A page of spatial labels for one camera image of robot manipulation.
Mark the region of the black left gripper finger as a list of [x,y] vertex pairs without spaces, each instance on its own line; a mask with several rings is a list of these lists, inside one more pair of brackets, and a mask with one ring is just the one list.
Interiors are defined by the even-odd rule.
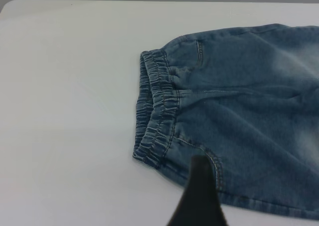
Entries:
[[224,226],[211,163],[206,156],[193,156],[189,179],[169,226]]

